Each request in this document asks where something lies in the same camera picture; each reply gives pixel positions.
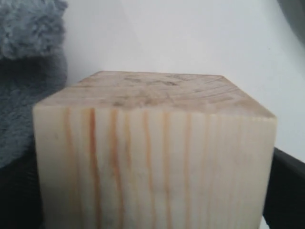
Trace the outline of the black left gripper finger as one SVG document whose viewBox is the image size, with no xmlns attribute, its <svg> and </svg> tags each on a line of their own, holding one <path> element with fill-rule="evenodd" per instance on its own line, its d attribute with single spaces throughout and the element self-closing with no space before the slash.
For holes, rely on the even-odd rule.
<svg viewBox="0 0 305 229">
<path fill-rule="evenodd" d="M 275 148 L 263 217 L 271 229 L 305 229 L 305 164 Z"/>
</svg>

